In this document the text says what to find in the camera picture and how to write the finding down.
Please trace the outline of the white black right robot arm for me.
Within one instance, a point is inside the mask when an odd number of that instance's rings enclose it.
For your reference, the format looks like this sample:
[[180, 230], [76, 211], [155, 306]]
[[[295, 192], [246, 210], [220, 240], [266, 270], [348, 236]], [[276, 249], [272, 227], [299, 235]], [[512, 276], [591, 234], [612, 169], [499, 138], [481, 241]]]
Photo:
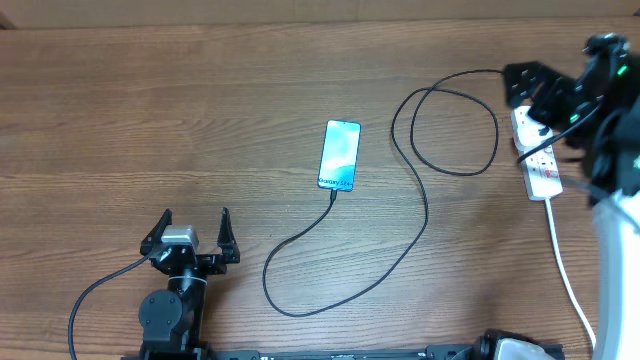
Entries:
[[639, 55], [622, 35], [590, 37], [578, 78], [537, 61], [502, 70], [506, 102], [583, 151], [585, 191], [599, 238], [595, 359], [639, 356]]

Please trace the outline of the blue Galaxy smartphone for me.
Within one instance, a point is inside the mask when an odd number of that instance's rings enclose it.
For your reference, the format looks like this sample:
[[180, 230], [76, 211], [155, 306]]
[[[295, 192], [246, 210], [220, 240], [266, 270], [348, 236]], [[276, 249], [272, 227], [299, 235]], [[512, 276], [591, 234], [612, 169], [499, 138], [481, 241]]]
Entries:
[[361, 130], [362, 126], [357, 122], [327, 122], [317, 179], [320, 188], [353, 190]]

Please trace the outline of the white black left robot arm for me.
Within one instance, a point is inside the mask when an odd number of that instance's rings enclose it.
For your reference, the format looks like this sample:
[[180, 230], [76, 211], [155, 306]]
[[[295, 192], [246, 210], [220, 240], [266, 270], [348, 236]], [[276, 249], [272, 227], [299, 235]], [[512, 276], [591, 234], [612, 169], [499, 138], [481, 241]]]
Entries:
[[141, 302], [138, 319], [143, 328], [141, 359], [204, 359], [216, 357], [201, 339], [207, 278], [227, 273], [240, 262], [229, 210], [222, 210], [217, 254], [200, 254], [192, 225], [176, 226], [167, 209], [142, 240], [140, 253], [156, 270], [168, 276], [165, 289], [150, 293]]

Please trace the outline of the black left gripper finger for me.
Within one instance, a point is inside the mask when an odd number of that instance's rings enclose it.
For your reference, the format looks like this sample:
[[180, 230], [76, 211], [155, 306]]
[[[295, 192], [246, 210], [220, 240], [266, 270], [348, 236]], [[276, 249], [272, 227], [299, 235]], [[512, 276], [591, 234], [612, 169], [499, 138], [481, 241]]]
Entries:
[[142, 256], [150, 256], [154, 250], [157, 250], [161, 243], [161, 237], [165, 229], [172, 224], [172, 211], [166, 209], [159, 221], [141, 241], [140, 254]]
[[221, 249], [225, 263], [237, 264], [240, 262], [240, 250], [233, 233], [230, 211], [226, 207], [222, 208], [217, 246]]

